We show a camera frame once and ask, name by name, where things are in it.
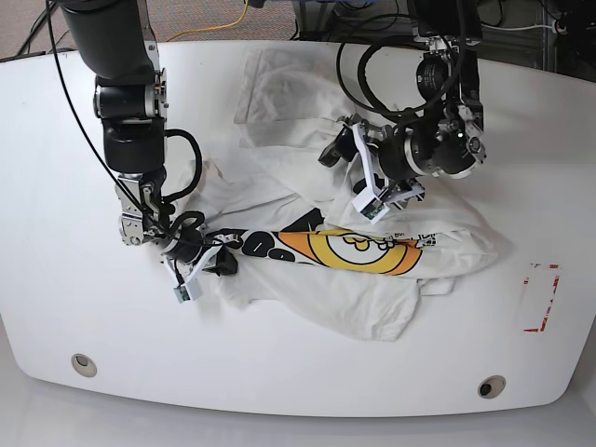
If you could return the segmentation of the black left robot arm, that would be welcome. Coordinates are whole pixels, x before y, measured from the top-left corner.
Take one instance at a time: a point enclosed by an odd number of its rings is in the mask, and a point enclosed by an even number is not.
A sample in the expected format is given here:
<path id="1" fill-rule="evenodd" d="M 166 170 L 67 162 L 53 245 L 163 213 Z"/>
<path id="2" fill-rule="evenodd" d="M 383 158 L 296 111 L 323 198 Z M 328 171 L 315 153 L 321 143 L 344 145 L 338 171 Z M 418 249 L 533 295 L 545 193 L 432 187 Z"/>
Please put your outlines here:
<path id="1" fill-rule="evenodd" d="M 482 39 L 478 9 L 469 1 L 412 1 L 407 19 L 412 40 L 426 47 L 415 72 L 423 103 L 392 110 L 374 93 L 367 78 L 372 57 L 385 47 L 407 42 L 390 35 L 370 44 L 359 59 L 357 82 L 364 96 L 358 107 L 381 115 L 377 126 L 360 115 L 343 116 L 343 128 L 318 161 L 331 168 L 358 158 L 363 176 L 356 181 L 353 204 L 373 219 L 389 206 L 422 200 L 424 176 L 464 178 L 483 163 L 483 106 L 475 50 Z"/>

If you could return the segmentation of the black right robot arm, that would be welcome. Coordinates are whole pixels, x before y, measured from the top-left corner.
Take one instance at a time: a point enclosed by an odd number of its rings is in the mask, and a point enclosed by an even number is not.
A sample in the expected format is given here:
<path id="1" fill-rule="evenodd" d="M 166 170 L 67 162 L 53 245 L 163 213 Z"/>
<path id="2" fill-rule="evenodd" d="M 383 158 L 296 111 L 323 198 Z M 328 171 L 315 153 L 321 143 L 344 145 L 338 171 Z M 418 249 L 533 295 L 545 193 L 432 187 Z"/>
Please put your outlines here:
<path id="1" fill-rule="evenodd" d="M 223 240 L 204 235 L 204 214 L 175 209 L 176 201 L 198 187 L 203 159 L 191 133 L 167 126 L 166 72 L 159 64 L 146 3 L 60 1 L 57 6 L 83 62 L 95 74 L 93 108 L 103 140 L 99 161 L 115 183 L 124 243 L 157 245 L 175 272 L 204 261 L 209 273 L 234 275 L 237 260 Z M 164 195 L 171 137 L 190 144 L 194 170 L 189 184 Z"/>

